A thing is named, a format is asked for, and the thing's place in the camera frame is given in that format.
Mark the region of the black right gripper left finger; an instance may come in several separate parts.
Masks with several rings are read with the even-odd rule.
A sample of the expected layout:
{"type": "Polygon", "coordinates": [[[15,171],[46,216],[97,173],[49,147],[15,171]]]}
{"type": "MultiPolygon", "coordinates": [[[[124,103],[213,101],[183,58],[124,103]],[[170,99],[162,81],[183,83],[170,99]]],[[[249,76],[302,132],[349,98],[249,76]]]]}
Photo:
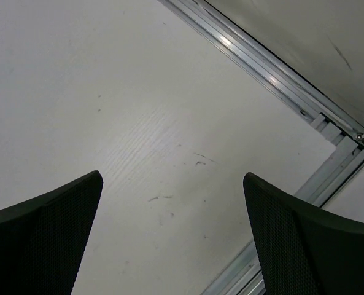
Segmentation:
{"type": "Polygon", "coordinates": [[[98,209],[92,171],[0,210],[0,294],[71,294],[98,209]]]}

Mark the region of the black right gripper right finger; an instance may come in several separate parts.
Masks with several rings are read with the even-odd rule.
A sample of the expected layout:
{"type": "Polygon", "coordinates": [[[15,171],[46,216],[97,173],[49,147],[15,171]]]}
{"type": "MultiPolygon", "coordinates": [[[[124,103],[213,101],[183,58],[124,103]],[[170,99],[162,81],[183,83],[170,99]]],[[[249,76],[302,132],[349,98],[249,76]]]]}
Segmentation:
{"type": "Polygon", "coordinates": [[[253,173],[243,188],[267,294],[364,294],[364,223],[253,173]]]}

